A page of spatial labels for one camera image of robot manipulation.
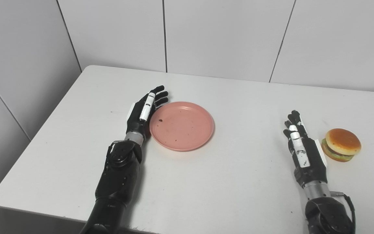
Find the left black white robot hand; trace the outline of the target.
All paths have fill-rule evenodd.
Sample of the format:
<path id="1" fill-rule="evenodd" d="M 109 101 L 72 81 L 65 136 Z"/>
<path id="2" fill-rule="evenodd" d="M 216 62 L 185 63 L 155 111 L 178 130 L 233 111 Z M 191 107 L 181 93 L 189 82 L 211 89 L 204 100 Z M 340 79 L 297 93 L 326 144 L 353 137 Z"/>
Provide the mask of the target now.
<path id="1" fill-rule="evenodd" d="M 136 132 L 146 138 L 149 134 L 149 124 L 152 115 L 169 101 L 165 86 L 160 85 L 150 90 L 135 103 L 127 120 L 126 133 Z"/>

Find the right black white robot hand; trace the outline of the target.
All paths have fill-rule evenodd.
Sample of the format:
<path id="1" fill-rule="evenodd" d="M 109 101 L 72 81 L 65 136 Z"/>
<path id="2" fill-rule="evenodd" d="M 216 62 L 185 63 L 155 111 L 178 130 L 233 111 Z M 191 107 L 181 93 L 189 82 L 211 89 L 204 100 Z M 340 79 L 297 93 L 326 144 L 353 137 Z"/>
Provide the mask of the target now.
<path id="1" fill-rule="evenodd" d="M 326 166 L 318 150 L 316 141 L 310 138 L 297 110 L 288 114 L 283 131 L 288 140 L 288 148 L 295 165 L 294 176 L 304 188 L 310 182 L 327 183 Z"/>

